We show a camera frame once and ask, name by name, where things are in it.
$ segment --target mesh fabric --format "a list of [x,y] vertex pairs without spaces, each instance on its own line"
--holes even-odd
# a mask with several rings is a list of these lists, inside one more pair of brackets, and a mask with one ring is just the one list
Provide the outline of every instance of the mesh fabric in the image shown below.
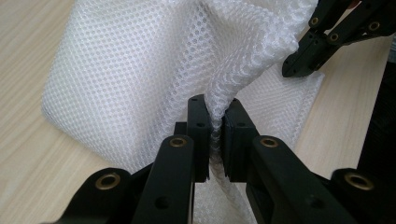
[[43,94],[59,129],[131,173],[153,162],[187,100],[205,93],[215,128],[211,178],[194,222],[254,223],[223,176],[220,118],[237,94],[261,134],[293,147],[323,75],[283,78],[282,61],[316,0],[77,0]]

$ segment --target wooden table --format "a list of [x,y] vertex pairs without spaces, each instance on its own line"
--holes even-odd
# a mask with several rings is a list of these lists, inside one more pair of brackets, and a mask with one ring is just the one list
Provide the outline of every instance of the wooden table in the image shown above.
[[[41,115],[41,94],[72,0],[0,1],[0,223],[60,217],[84,180],[110,166]],[[330,176],[355,167],[388,57],[390,38],[343,48],[326,78],[296,153]]]

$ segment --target white mesh fabric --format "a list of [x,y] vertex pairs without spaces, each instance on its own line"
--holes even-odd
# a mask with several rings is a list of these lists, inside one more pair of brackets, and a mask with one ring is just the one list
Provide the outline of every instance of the white mesh fabric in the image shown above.
[[[78,0],[50,71],[43,113],[131,173],[154,161],[175,122],[185,119],[187,100],[200,93],[214,127],[239,92],[259,132],[293,147],[322,75],[283,78],[280,65],[297,49],[295,36],[315,5]],[[244,195],[213,156],[217,178],[197,184],[194,222],[254,222]]]

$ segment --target screw hole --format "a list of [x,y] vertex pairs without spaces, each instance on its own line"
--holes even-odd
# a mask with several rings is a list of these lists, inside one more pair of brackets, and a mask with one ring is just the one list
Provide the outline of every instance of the screw hole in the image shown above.
[[349,185],[357,189],[371,190],[374,188],[373,182],[363,175],[347,173],[345,174],[344,178]]
[[264,137],[261,141],[263,146],[265,147],[277,147],[278,143],[275,139]]
[[378,21],[373,21],[369,25],[369,30],[370,31],[376,31],[379,28],[379,22]]
[[96,180],[95,186],[97,189],[107,190],[113,189],[120,183],[120,176],[116,173],[102,175]]
[[170,202],[167,197],[159,197],[155,200],[155,207],[158,209],[167,209],[169,206]]
[[319,22],[319,18],[315,17],[312,19],[311,24],[316,25]]
[[338,34],[333,34],[330,36],[331,41],[336,41],[338,39]]
[[184,147],[187,144],[184,138],[172,138],[170,141],[171,147]]

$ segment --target mesh netting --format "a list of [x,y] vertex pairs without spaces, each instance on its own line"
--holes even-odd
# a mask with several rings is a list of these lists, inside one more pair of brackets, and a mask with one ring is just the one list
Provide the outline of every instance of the mesh netting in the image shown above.
[[254,222],[223,177],[216,128],[238,93],[261,134],[293,147],[321,74],[283,78],[315,0],[78,0],[43,95],[58,128],[131,173],[153,162],[187,100],[205,93],[215,127],[212,178],[197,184],[194,222]]

